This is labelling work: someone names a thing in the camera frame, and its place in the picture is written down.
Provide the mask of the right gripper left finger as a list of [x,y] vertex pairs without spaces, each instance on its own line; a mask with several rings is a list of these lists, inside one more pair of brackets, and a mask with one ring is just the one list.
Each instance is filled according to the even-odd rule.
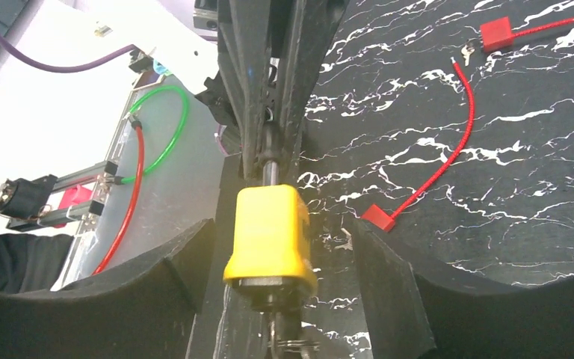
[[184,358],[215,239],[204,219],[58,291],[0,293],[0,358]]

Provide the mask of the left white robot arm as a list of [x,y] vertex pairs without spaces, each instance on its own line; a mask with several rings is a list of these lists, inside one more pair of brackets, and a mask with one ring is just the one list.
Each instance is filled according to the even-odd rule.
[[161,61],[193,93],[221,97],[241,139],[242,176],[294,167],[305,109],[345,1],[217,1],[204,40],[161,1],[85,1],[81,10]]

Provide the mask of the yellow padlock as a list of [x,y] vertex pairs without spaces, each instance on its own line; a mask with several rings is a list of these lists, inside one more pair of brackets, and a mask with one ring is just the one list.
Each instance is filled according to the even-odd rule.
[[259,312],[293,310],[318,289],[308,209],[294,186],[280,182],[282,150],[279,125],[265,122],[262,184],[238,193],[232,255],[223,272],[223,281]]

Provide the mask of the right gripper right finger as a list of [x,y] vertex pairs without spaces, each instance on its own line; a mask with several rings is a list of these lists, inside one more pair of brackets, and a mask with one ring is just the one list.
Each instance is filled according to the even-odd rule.
[[574,277],[522,288],[351,224],[375,358],[574,358]]

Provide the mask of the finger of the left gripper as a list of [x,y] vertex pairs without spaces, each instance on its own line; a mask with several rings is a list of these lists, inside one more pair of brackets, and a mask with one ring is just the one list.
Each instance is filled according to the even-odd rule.
[[272,20],[272,46],[279,55],[274,118],[283,135],[280,164],[293,166],[305,105],[322,61],[348,6],[347,1],[280,1]]
[[271,54],[268,34],[269,1],[217,3],[217,62],[241,135],[242,173],[258,177],[257,156]]

